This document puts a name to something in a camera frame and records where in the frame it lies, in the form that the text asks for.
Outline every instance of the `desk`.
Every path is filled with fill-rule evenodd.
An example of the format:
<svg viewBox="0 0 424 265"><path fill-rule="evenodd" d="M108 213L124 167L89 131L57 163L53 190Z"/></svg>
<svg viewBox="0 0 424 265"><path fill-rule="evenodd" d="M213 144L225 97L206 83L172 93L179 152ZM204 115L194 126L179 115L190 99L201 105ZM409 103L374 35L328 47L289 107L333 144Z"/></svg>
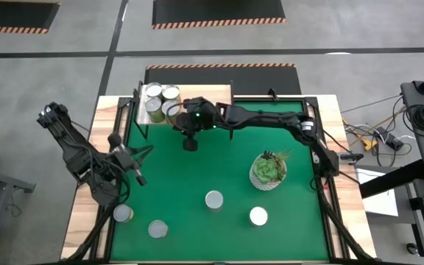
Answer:
<svg viewBox="0 0 424 265"><path fill-rule="evenodd" d="M304 96L280 96L281 98ZM329 132L335 139L347 146L347 139L343 127L341 115L339 112L338 102L334 95L315 96L318 99L320 118L324 129ZM114 120L116 117L117 103L119 96L101 96L96 106L96 114L93 126L91 128L90 142L100 151L106 152L109 149L107 137L112 133ZM328 148L336 152L343 152L331 140L327 141ZM354 168L348 165L340 165L340 170L344 173L355 177ZM339 205L342 212L344 224L351 232L355 240L364 248L364 250L375 257L375 249L373 246L369 225L367 224L366 213L362 204L361 195L357 184L348 180L344 176L335 177L336 190L339 198ZM71 210L71 218L68 223L66 239L63 245L61 258L69 257L81 242L85 239L94 222L96 221L97 204L91 199L87 186L78 188L73 208ZM335 246L336 257L341 257L341 249L339 249L339 237L336 229L331 225L333 244ZM98 256L103 256L105 247L105 229L101 236Z"/></svg>

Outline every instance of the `concrete floor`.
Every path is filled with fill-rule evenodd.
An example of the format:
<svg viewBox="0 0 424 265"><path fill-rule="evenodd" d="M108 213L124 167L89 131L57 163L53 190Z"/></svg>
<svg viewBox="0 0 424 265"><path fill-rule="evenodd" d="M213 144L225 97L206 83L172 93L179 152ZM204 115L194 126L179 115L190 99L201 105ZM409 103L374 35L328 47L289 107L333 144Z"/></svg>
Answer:
<svg viewBox="0 0 424 265"><path fill-rule="evenodd" d="M0 34L0 52L107 52L120 5L121 0L63 0L47 35ZM152 1L131 1L117 50L424 47L424 0L283 0L283 6L286 24L152 30ZM0 172L37 183L34 194L15 195L24 212L8 215L4 223L0 264L60 257L74 181L59 146L35 120L45 104L56 101L68 107L73 120L89 126L105 62L105 57L0 59ZM402 82L424 80L424 53L117 57L106 94L131 94L148 65L192 63L296 63L303 94L336 94L341 110L397 95ZM394 102L343 117L352 124L376 124L391 115ZM411 135L397 121L393 133ZM396 166L420 158L415 142L406 141L413 151L398 157ZM362 152L359 143L351 149ZM376 161L368 155L361 164ZM370 226L379 258L424 264L400 250L413 239L409 228Z"/></svg>

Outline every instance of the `wooden table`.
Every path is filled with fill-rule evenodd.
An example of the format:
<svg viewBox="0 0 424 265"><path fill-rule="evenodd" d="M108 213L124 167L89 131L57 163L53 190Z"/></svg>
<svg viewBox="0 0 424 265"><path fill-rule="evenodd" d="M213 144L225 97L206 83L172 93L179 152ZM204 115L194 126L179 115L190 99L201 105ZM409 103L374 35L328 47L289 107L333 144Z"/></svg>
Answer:
<svg viewBox="0 0 424 265"><path fill-rule="evenodd" d="M347 147L347 138L345 129L342 123L342 117L338 106L338 101L335 95L306 95L316 97L318 99L320 118L325 131L331 134L340 144ZM302 98L306 96L287 96L281 95L280 98L294 97ZM109 143L107 137L113 131L114 119L116 117L117 102L120 96L101 96L99 97L96 106L96 114L94 116L93 125L91 128L91 136L89 141L100 151L107 152L109 150ZM124 131L125 116L121 122L121 132ZM327 139L329 149L335 152L345 152L331 139ZM356 178L353 166L340 164L340 170L354 178ZM344 225L353 235L354 239L362 246L372 257L375 257L374 244L372 242L371 232L367 223L366 213L362 203L361 194L357 183L347 179L345 176L338 176L334 178L336 184L336 192L338 194L339 206L342 212ZM84 185L78 188L73 208L71 209L71 218L68 223L66 231L65 242L61 258L69 257L78 246L84 241L85 237L89 234L91 228L94 226L96 220L96 212L98 205L91 198L89 188ZM107 224L101 234L99 242L98 257L102 257L104 253L105 233ZM335 248L336 257L342 257L339 237L336 228L331 225L331 233L333 238L333 245Z"/></svg>

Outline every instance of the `metal can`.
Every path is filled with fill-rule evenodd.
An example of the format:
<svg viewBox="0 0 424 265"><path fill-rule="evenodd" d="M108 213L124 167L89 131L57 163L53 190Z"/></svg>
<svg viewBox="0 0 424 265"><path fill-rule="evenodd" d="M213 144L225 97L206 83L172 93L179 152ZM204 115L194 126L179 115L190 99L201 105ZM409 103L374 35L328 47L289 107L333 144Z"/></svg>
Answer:
<svg viewBox="0 0 424 265"><path fill-rule="evenodd" d="M114 216L114 219L117 222L126 223L126 222L132 220L133 210L132 210L132 208L130 208L129 206L127 206L125 204L117 205L114 208L113 216Z"/></svg>
<svg viewBox="0 0 424 265"><path fill-rule="evenodd" d="M218 191L209 191L205 195L205 204L211 211L220 211L224 205L224 197Z"/></svg>
<svg viewBox="0 0 424 265"><path fill-rule="evenodd" d="M174 100L179 102L180 98L180 89L176 85L167 85L165 89L163 89L163 98L165 101Z"/></svg>
<svg viewBox="0 0 424 265"><path fill-rule="evenodd" d="M250 222L255 227L260 227L268 221L268 213L262 207L254 207L250 211Z"/></svg>
<svg viewBox="0 0 424 265"><path fill-rule="evenodd" d="M177 105L174 106L175 104L178 104L178 102L174 101L174 100L168 100L166 102L163 103L163 106L161 107L161 111L163 112L163 115L165 116L166 122L168 122L168 124L170 125L175 125L176 124L176 116L177 114L179 114L181 106Z"/></svg>
<svg viewBox="0 0 424 265"><path fill-rule="evenodd" d="M165 119L161 111L161 99L157 97L147 99L145 102L145 111L148 113L148 116L150 116L150 121L154 123L162 122Z"/></svg>
<svg viewBox="0 0 424 265"><path fill-rule="evenodd" d="M148 226L148 234L154 239L161 239L168 234L168 225L161 220L155 220Z"/></svg>
<svg viewBox="0 0 424 265"><path fill-rule="evenodd" d="M163 93L163 87L160 83L157 82L151 82L148 85L146 85L145 88L145 94L148 97L157 97L159 99L162 99L162 93Z"/></svg>

